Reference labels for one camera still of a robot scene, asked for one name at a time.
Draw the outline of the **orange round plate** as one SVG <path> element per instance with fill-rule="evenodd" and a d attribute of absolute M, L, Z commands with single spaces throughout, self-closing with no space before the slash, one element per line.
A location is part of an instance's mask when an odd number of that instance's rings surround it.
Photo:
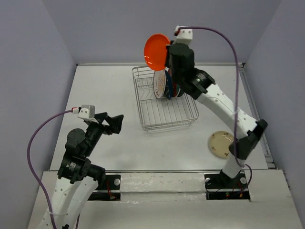
<path fill-rule="evenodd" d="M 154 34 L 146 41 L 143 55 L 150 69 L 160 71 L 165 68 L 166 47 L 169 44 L 170 40 L 163 34 Z"/>

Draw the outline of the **white plate with orange sunburst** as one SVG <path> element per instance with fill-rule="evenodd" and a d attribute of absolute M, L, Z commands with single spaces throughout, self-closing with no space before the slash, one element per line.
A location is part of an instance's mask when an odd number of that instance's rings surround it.
<path fill-rule="evenodd" d="M 165 78 L 164 70 L 154 72 L 153 90 L 154 90 L 155 97 L 158 99 L 162 98 L 164 95 L 165 85 L 166 85 L 165 79 L 166 78 Z"/>

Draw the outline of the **red and teal floral plate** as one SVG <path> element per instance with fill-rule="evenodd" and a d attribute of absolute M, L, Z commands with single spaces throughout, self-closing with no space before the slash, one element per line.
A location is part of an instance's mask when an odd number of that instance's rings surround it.
<path fill-rule="evenodd" d="M 179 97 L 179 94 L 180 94 L 180 91 L 181 91 L 180 86 L 173 81 L 171 69 L 168 69 L 168 73 L 169 73 L 169 75 L 171 77 L 172 88 L 173 88 L 172 98 Z"/>

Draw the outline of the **dark blue leaf dish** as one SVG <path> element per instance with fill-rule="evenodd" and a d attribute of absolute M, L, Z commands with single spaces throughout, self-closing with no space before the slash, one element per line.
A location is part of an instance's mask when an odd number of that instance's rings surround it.
<path fill-rule="evenodd" d="M 165 77 L 166 77 L 166 86 L 165 86 L 164 95 L 168 100 L 171 100 L 173 96 L 173 84 L 172 84 L 171 76 L 167 70 L 165 70 Z"/>

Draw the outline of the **teal round plate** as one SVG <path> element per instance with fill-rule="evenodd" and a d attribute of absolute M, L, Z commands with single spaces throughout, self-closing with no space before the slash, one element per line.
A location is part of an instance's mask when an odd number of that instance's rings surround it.
<path fill-rule="evenodd" d="M 184 94 L 184 91 L 182 89 L 180 89 L 177 97 L 181 97 L 181 96 L 183 96 L 183 94 Z"/>

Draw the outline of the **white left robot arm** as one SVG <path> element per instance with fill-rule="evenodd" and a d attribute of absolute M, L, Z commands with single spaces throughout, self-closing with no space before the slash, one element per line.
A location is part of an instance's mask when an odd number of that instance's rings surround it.
<path fill-rule="evenodd" d="M 39 229 L 72 229 L 92 193 L 106 186 L 107 200 L 117 200 L 103 167 L 92 164 L 89 156 L 102 135 L 119 134 L 124 116 L 95 114 L 81 109 L 78 117 L 88 126 L 67 134 L 65 153 L 57 173 L 57 181 L 48 208 L 37 226 Z"/>

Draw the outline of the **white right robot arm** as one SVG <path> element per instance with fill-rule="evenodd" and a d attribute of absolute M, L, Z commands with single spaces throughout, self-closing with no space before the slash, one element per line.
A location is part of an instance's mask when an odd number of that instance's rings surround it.
<path fill-rule="evenodd" d="M 167 46 L 165 65 L 170 69 L 172 81 L 200 104 L 219 117 L 234 135 L 228 147 L 229 157 L 219 173 L 219 181 L 230 187 L 245 161 L 256 148 L 268 124 L 264 119 L 256 120 L 238 108 L 238 102 L 225 95 L 214 78 L 206 71 L 195 68 L 194 52 L 188 45 L 173 43 Z"/>

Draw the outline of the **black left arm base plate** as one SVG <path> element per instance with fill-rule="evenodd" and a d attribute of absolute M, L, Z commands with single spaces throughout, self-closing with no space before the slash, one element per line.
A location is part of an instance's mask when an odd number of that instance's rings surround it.
<path fill-rule="evenodd" d="M 88 201 L 120 201 L 121 200 L 121 175 L 106 174 L 103 184 L 93 191 Z"/>

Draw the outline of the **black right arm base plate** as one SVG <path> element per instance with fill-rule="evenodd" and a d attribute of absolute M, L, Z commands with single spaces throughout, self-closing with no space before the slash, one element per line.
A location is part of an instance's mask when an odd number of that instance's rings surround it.
<path fill-rule="evenodd" d="M 207 200 L 250 200 L 244 173 L 239 173 L 234 179 L 221 178 L 220 173 L 204 175 Z"/>

